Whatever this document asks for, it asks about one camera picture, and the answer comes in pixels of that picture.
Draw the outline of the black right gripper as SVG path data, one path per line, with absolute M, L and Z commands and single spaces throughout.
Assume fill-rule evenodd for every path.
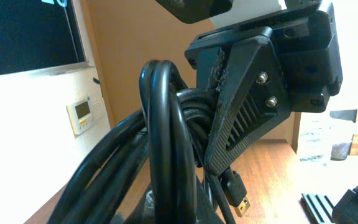
M 258 36 L 241 40 L 253 35 Z M 222 47 L 233 43 L 227 61 Z M 311 1 L 202 33 L 185 58 L 197 69 L 197 88 L 220 92 L 204 155 L 213 175 L 286 120 L 291 109 L 325 111 L 343 81 L 332 1 Z

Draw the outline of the white wall control panel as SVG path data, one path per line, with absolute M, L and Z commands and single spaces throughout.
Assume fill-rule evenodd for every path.
M 79 100 L 66 105 L 71 128 L 75 136 L 79 136 L 94 123 L 93 109 L 89 96 L 80 98 Z

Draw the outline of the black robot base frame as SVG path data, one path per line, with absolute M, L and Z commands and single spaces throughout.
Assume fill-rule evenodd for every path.
M 358 224 L 358 185 L 334 204 L 327 195 L 302 194 L 301 206 L 311 223 Z

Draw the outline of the dark wall monitor screen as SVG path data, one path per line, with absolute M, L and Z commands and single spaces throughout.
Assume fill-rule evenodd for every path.
M 85 60 L 72 0 L 0 0 L 0 75 Z

